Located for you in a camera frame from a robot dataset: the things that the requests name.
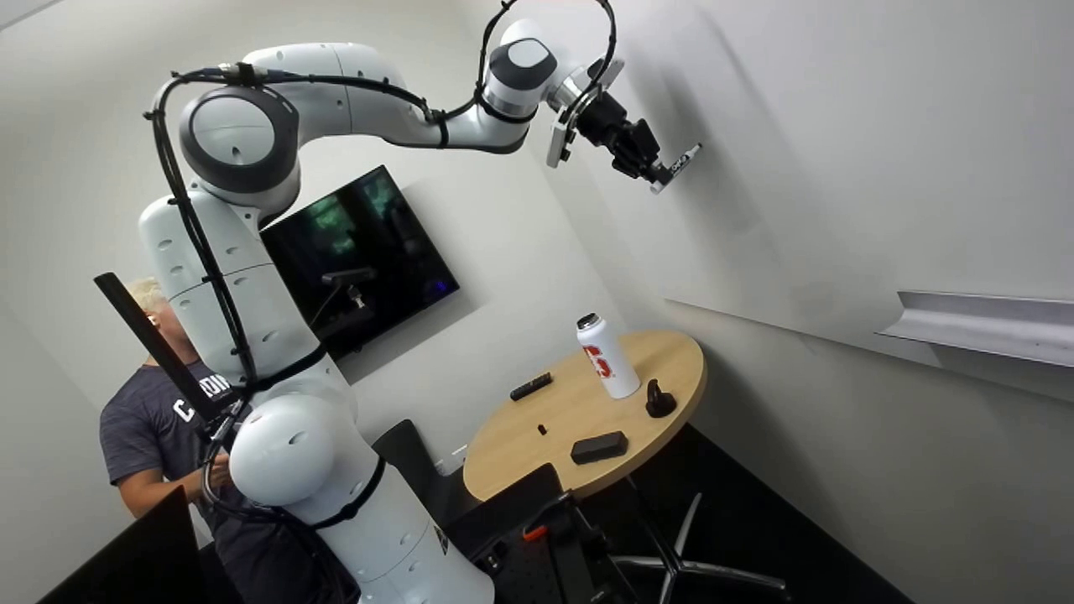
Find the wall-mounted screen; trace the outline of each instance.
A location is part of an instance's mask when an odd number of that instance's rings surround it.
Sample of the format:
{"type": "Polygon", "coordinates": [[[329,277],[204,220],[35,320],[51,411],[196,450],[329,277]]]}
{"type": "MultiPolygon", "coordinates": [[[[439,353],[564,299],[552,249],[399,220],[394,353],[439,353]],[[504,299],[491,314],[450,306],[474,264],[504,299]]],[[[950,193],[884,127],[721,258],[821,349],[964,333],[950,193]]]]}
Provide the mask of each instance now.
{"type": "Polygon", "coordinates": [[[269,226],[267,249],[336,358],[460,290],[387,169],[269,226]]]}

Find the robotic arm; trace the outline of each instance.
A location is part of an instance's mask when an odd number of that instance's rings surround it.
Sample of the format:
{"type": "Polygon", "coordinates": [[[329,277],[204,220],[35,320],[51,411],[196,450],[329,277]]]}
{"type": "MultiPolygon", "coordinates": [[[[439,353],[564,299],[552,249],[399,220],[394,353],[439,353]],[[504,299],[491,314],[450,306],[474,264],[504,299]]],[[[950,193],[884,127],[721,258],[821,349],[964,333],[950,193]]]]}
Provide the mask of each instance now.
{"type": "Polygon", "coordinates": [[[176,78],[147,113],[173,194],[140,214],[140,237],[196,349],[238,387],[242,401],[216,422],[216,441],[232,442],[232,479],[257,508],[317,527],[367,601],[479,604],[494,601],[494,589],[360,438],[345,383],[258,237],[267,220],[300,194],[300,148],[373,136],[408,148],[510,155],[548,103],[559,111],[552,164],[572,155],[577,131],[605,145],[619,170],[659,189],[684,164],[664,169],[647,123],[632,123],[605,92],[619,72],[612,50],[572,74],[564,54],[513,23],[486,72],[470,103],[429,111],[373,47],[271,47],[227,72],[176,78]],[[181,119],[181,151],[199,175],[192,184],[165,127],[169,94],[190,80],[213,85],[181,119]]]}

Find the man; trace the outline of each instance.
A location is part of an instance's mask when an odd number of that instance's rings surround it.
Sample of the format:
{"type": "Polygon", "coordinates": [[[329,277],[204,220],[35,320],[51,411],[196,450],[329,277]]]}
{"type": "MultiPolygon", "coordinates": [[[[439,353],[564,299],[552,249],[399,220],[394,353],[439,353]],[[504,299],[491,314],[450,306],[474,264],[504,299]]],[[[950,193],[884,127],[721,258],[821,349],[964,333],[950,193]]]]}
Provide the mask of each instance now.
{"type": "MultiPolygon", "coordinates": [[[[161,299],[154,281],[133,290],[147,321],[161,333],[173,353],[196,372],[201,388],[220,388],[222,376],[201,367],[181,321],[161,299]]],[[[247,516],[238,492],[230,508],[208,505],[204,492],[204,441],[196,429],[196,411],[154,364],[145,364],[101,414],[101,450],[107,477],[125,508],[140,516],[176,487],[186,489],[216,534],[216,552],[234,592],[249,604],[344,604],[355,601],[360,589],[341,566],[333,552],[300,525],[247,516]]]]}

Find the white bottle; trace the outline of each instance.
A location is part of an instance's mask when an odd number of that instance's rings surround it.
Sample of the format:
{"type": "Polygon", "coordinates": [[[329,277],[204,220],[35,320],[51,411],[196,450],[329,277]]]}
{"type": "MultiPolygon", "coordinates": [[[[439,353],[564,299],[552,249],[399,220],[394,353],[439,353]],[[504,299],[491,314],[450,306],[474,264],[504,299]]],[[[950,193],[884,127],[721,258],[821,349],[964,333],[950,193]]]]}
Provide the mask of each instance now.
{"type": "Polygon", "coordinates": [[[577,320],[577,345],[595,364],[595,372],[600,376],[612,401],[629,401],[639,388],[642,378],[636,367],[629,364],[612,325],[598,314],[577,320]]]}

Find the wooden table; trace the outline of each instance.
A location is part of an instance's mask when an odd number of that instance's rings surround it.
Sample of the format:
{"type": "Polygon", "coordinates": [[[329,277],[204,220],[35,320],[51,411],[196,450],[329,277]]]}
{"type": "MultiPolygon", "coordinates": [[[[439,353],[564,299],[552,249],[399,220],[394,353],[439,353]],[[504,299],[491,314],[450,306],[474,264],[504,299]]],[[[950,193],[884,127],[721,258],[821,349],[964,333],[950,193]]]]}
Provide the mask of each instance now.
{"type": "Polygon", "coordinates": [[[530,471],[552,463],[573,496],[591,496],[642,463],[647,463],[699,406],[708,371],[701,345],[684,333],[632,333],[621,339],[642,387],[629,401],[612,401],[591,358],[573,353],[552,371],[552,387],[521,404],[504,404],[474,438],[464,463],[464,485],[476,499],[491,499],[530,471]],[[674,414],[655,420],[645,414],[647,378],[674,395],[674,414]],[[572,460],[573,441],[624,429],[629,454],[585,463],[572,460]]]}

